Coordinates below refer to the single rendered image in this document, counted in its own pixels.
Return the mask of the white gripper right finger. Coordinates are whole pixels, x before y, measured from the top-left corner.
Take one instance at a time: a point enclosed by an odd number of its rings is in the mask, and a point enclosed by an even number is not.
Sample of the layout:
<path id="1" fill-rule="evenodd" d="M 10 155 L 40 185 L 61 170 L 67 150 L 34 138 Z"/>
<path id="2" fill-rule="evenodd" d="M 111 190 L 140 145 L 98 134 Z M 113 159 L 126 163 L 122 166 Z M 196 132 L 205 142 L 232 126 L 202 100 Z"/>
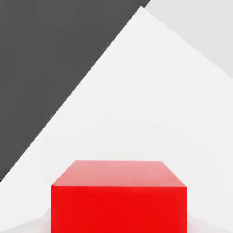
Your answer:
<path id="1" fill-rule="evenodd" d="M 208 223 L 192 217 L 190 214 L 187 216 L 187 233 L 206 233 Z"/>

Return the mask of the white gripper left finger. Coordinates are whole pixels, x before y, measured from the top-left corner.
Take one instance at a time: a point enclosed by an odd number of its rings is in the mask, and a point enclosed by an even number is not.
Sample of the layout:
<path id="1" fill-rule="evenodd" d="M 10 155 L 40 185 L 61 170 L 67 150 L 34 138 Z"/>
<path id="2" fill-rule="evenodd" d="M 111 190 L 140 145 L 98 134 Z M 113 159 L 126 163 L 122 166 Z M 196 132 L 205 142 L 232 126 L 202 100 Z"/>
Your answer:
<path id="1" fill-rule="evenodd" d="M 48 209 L 41 218 L 9 229 L 8 233 L 51 233 L 51 209 Z"/>

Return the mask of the small red cube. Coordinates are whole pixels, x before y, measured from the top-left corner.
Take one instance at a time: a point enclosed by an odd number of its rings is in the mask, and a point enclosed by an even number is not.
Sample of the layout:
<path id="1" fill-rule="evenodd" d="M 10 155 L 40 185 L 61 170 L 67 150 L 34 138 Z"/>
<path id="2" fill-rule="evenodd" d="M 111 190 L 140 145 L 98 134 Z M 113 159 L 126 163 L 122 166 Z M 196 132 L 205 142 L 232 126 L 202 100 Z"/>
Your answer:
<path id="1" fill-rule="evenodd" d="M 187 233 L 187 187 L 161 161 L 75 161 L 51 186 L 51 233 Z"/>

